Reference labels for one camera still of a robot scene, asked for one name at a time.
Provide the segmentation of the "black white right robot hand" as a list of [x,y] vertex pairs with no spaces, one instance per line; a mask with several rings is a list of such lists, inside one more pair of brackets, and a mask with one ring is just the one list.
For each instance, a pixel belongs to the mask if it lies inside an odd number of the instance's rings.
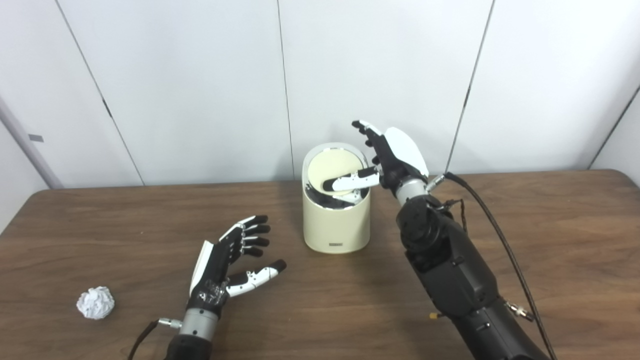
[[382,186],[393,193],[407,180],[428,184],[429,170],[417,144],[397,127],[385,131],[368,121],[355,120],[351,125],[366,136],[365,145],[372,148],[373,166],[322,182],[323,191],[340,192]]

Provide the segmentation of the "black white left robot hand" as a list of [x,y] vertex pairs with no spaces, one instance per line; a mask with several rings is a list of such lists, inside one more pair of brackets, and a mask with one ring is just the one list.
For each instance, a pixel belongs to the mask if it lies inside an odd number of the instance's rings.
[[231,297],[251,292],[277,277],[286,268],[279,259],[262,268],[229,275],[229,268],[242,256],[261,257],[270,244],[264,235],[271,230],[268,216],[252,215],[234,223],[220,238],[205,240],[189,286],[186,310],[202,310],[217,316]]

